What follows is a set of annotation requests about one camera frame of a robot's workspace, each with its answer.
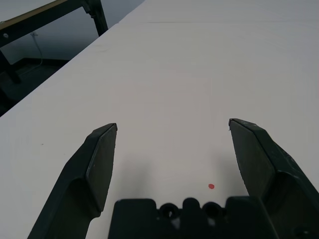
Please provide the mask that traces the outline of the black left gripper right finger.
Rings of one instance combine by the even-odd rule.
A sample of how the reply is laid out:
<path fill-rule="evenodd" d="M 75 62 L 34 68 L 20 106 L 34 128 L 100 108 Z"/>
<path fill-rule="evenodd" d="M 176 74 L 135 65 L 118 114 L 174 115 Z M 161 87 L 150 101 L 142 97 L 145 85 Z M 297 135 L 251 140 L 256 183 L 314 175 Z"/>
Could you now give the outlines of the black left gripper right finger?
<path fill-rule="evenodd" d="M 262 201 L 281 239 L 319 237 L 319 193 L 294 159 L 263 128 L 230 119 L 240 174 L 250 196 Z"/>

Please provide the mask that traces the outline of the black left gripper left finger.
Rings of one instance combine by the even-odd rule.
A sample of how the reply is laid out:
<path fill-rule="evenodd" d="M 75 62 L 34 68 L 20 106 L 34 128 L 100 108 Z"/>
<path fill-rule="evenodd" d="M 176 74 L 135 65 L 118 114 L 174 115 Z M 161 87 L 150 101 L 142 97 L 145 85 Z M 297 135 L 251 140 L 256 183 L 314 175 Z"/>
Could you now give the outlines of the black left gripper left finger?
<path fill-rule="evenodd" d="M 84 239 L 104 210 L 112 178 L 117 125 L 93 130 L 63 167 L 28 238 Z"/>

